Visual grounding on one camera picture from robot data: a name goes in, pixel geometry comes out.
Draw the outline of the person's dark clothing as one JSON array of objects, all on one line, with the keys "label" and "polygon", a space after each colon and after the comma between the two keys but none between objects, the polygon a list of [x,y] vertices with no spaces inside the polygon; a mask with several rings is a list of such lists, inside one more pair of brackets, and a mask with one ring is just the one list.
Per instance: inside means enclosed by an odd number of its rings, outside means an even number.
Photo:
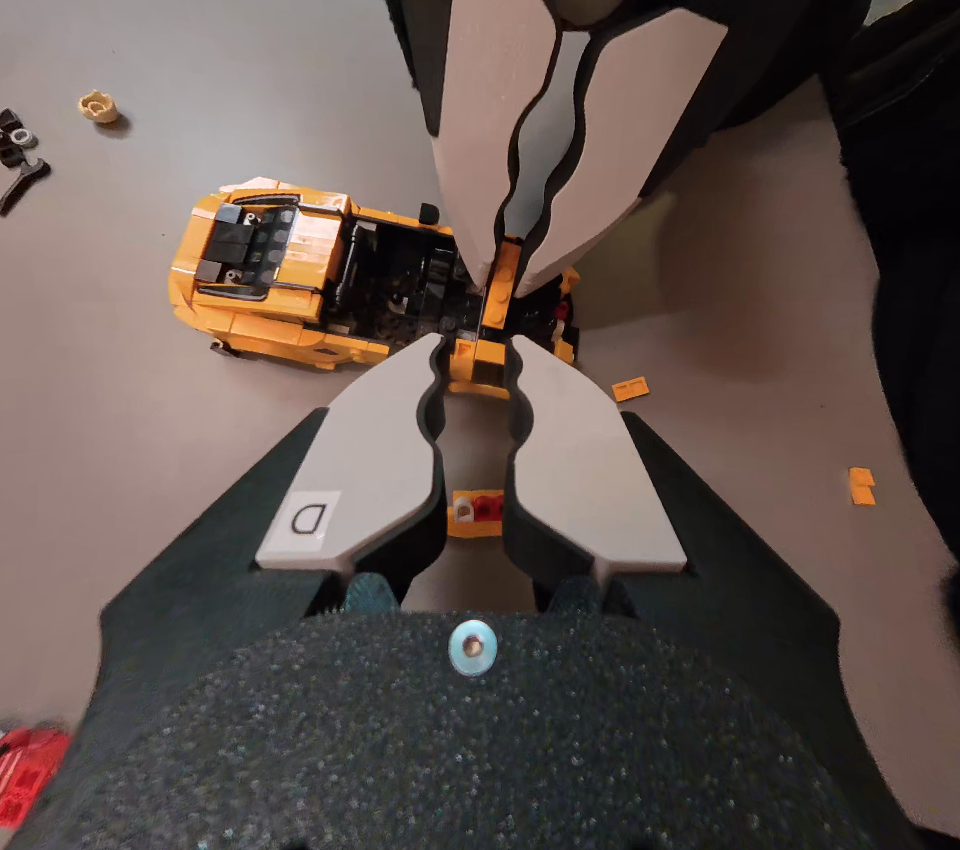
[{"label": "person's dark clothing", "polygon": [[878,270],[872,343],[909,475],[959,556],[959,0],[862,29],[823,79]]}]

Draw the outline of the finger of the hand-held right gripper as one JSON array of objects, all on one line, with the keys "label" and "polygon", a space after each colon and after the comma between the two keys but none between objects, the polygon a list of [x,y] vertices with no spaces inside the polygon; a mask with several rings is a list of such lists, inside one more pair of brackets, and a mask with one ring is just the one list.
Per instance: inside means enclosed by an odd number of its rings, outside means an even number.
[{"label": "finger of the hand-held right gripper", "polygon": [[519,129],[552,75],[560,29],[547,0],[452,0],[448,35],[433,153],[448,223],[482,287],[519,175]]},{"label": "finger of the hand-held right gripper", "polygon": [[577,263],[638,202],[728,26],[685,7],[596,34],[574,82],[574,132],[544,187],[517,296]]}]

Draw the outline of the yellow angled lego plate piece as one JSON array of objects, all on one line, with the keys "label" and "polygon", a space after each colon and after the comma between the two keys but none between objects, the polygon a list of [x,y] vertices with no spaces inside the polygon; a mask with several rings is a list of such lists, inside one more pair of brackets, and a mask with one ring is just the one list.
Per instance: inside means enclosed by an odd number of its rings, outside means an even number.
[{"label": "yellow angled lego plate piece", "polygon": [[481,318],[484,329],[502,330],[505,326],[510,302],[518,277],[522,256],[522,243],[506,237],[498,245],[496,257],[487,281],[485,303]]}]

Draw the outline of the yellow lego bumper assembly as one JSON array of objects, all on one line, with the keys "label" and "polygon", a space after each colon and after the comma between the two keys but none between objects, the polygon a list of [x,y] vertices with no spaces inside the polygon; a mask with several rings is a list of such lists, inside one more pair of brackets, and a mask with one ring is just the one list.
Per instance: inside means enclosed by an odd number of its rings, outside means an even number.
[{"label": "yellow lego bumper assembly", "polygon": [[502,488],[452,492],[447,536],[462,540],[501,537],[504,505]]}]

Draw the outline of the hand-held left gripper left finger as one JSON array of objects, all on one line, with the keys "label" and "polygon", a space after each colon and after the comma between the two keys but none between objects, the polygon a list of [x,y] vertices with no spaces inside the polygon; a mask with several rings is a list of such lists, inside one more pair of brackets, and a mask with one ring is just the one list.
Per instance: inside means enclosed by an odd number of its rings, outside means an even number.
[{"label": "hand-held left gripper left finger", "polygon": [[267,570],[351,576],[404,532],[424,529],[446,492],[447,340],[429,333],[366,371],[327,408],[255,554]]}]

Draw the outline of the yellow lego car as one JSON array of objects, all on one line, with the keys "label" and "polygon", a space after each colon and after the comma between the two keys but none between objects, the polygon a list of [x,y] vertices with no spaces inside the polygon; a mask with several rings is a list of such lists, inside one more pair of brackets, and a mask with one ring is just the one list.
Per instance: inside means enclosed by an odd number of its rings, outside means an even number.
[{"label": "yellow lego car", "polygon": [[451,392],[508,399],[506,343],[533,340],[567,364],[579,349],[575,268],[484,329],[476,286],[436,206],[417,218],[348,194],[258,176],[223,185],[191,210],[171,267],[174,314],[214,350],[334,370],[376,365],[429,333],[446,339]]}]

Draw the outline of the red lego minifigure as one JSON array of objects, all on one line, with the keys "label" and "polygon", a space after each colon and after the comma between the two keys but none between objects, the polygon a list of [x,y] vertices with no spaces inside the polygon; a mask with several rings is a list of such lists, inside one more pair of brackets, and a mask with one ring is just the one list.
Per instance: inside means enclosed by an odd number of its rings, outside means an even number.
[{"label": "red lego minifigure", "polygon": [[71,736],[55,728],[20,727],[1,737],[1,828],[15,831],[60,770]]}]

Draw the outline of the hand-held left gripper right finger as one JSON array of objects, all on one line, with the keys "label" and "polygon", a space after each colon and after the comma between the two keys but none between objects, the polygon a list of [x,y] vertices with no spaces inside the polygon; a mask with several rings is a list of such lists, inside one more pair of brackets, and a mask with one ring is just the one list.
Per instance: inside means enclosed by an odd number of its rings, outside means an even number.
[{"label": "hand-held left gripper right finger", "polygon": [[615,403],[522,335],[506,349],[504,547],[529,577],[678,573],[688,562]]}]

